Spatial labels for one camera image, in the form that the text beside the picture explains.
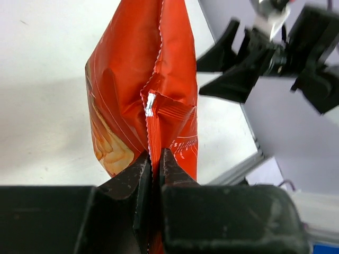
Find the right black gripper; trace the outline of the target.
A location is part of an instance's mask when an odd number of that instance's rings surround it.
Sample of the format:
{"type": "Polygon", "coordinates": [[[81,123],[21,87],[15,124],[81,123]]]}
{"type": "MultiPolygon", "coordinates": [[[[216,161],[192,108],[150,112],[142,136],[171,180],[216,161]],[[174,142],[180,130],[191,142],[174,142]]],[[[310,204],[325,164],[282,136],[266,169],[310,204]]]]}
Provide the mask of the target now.
{"type": "Polygon", "coordinates": [[[223,72],[203,85],[199,89],[200,95],[245,103],[260,76],[294,76],[286,47],[269,40],[255,28],[245,29],[238,64],[233,66],[237,54],[232,50],[232,44],[239,24],[238,20],[231,19],[223,35],[197,59],[198,72],[223,72]]]}

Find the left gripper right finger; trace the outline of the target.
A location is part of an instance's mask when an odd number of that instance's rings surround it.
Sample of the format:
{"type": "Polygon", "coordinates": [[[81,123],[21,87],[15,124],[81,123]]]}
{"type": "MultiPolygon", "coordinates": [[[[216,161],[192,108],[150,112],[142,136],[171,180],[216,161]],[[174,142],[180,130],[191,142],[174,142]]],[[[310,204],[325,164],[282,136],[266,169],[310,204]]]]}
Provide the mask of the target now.
{"type": "Polygon", "coordinates": [[[200,185],[164,149],[159,163],[165,253],[309,253],[297,209],[272,185],[200,185]]]}

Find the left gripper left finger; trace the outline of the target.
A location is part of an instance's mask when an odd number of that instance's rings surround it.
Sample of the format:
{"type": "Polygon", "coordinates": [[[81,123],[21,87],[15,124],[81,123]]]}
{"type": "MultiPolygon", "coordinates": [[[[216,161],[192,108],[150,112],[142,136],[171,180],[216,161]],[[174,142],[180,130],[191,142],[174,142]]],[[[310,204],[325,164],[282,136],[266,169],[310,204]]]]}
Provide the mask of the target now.
{"type": "Polygon", "coordinates": [[[101,186],[1,187],[1,253],[146,253],[151,168],[142,153],[101,186]]]}

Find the red chips bag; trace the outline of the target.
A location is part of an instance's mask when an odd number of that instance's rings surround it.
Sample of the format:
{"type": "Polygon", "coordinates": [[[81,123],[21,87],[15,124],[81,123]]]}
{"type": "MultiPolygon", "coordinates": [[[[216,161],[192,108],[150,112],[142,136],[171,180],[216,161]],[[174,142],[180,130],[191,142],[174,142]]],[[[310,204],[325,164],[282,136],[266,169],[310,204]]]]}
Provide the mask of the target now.
{"type": "Polygon", "coordinates": [[[121,1],[85,66],[101,186],[91,253],[163,253],[162,188],[197,185],[197,80],[184,1],[121,1]]]}

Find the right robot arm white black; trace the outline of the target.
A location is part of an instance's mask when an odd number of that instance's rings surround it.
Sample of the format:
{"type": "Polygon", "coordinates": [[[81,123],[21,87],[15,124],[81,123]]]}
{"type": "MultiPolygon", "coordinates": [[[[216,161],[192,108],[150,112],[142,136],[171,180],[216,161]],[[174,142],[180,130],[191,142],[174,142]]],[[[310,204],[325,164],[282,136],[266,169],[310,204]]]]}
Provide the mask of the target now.
{"type": "Polygon", "coordinates": [[[245,103],[260,77],[294,78],[292,91],[325,114],[338,106],[338,66],[326,60],[338,44],[338,14],[305,5],[292,29],[284,26],[287,1],[256,1],[257,17],[238,52],[232,44],[239,20],[231,19],[214,46],[197,60],[198,72],[219,72],[199,94],[245,103]]]}

